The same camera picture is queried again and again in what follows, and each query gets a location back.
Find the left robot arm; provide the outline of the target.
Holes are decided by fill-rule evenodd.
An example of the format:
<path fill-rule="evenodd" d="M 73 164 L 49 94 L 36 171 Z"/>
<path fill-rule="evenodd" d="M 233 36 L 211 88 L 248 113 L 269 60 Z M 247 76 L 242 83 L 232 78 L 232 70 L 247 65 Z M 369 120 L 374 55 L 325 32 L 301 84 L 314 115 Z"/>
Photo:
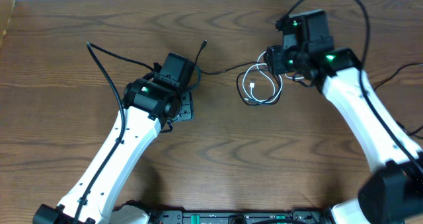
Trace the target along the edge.
<path fill-rule="evenodd" d="M 192 93 L 179 83 L 156 79 L 129 83 L 112 130 L 92 163 L 56 207 L 38 208 L 33 223 L 148 223 L 150 213 L 136 205 L 115 210 L 117 197 L 164 126 L 192 118 Z"/>

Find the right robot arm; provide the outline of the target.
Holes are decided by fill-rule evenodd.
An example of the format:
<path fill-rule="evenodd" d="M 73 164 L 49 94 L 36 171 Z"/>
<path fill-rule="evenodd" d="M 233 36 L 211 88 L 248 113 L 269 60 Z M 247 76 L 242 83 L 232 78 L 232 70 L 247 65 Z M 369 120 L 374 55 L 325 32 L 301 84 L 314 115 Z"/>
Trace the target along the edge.
<path fill-rule="evenodd" d="M 274 75 L 298 72 L 341 113 L 367 159 L 371 178 L 354 200 L 330 209 L 333 223 L 402 223 L 422 214 L 422 148 L 396 123 L 352 50 L 308 52 L 272 46 Z"/>

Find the brown cardboard panel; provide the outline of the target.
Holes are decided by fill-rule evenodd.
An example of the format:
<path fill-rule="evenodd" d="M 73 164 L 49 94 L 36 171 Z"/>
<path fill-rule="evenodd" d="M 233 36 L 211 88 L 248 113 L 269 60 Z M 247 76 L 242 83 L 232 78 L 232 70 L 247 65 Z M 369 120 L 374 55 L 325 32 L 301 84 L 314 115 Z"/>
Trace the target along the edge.
<path fill-rule="evenodd" d="M 7 33 L 7 27 L 10 22 L 16 0 L 0 0 L 0 44 L 3 47 L 3 41 Z"/>

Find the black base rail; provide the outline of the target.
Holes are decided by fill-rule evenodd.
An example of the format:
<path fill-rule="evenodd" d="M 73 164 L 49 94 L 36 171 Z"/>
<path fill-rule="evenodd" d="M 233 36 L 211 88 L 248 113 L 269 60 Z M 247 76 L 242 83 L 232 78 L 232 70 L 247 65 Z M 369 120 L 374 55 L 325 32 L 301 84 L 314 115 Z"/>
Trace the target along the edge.
<path fill-rule="evenodd" d="M 271 220 L 273 223 L 320 223 L 334 221 L 325 210 L 297 207 L 293 210 L 186 210 L 183 207 L 149 207 L 142 202 L 130 200 L 114 208 L 111 223 L 152 223 L 152 224 L 230 224 L 258 223 Z"/>

